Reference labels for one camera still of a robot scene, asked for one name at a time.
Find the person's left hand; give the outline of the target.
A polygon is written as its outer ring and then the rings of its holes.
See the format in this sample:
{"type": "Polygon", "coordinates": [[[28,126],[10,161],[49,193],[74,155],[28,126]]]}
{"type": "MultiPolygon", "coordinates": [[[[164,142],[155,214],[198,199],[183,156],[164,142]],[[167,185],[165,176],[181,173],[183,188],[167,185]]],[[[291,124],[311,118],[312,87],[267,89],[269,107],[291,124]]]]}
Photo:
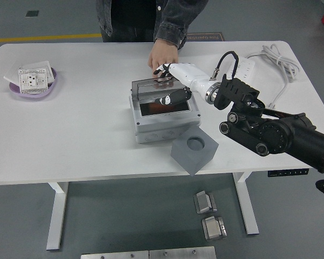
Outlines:
{"type": "Polygon", "coordinates": [[[154,72],[160,65],[178,63],[178,48],[175,44],[156,39],[148,57],[148,66],[154,72]]]}

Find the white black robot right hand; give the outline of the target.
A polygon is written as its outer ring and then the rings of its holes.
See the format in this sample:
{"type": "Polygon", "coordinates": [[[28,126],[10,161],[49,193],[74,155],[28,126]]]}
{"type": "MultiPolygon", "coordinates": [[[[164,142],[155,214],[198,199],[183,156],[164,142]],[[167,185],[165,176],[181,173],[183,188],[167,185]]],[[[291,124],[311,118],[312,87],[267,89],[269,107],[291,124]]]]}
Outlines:
{"type": "Polygon", "coordinates": [[[180,81],[184,85],[184,88],[156,99],[154,101],[155,103],[166,106],[176,105],[189,100],[193,92],[198,92],[207,103],[214,104],[215,97],[213,95],[216,95],[216,91],[218,90],[217,82],[210,80],[210,76],[194,64],[163,64],[154,71],[154,74],[158,74],[159,72],[162,72],[162,77],[170,74],[180,81]]]}

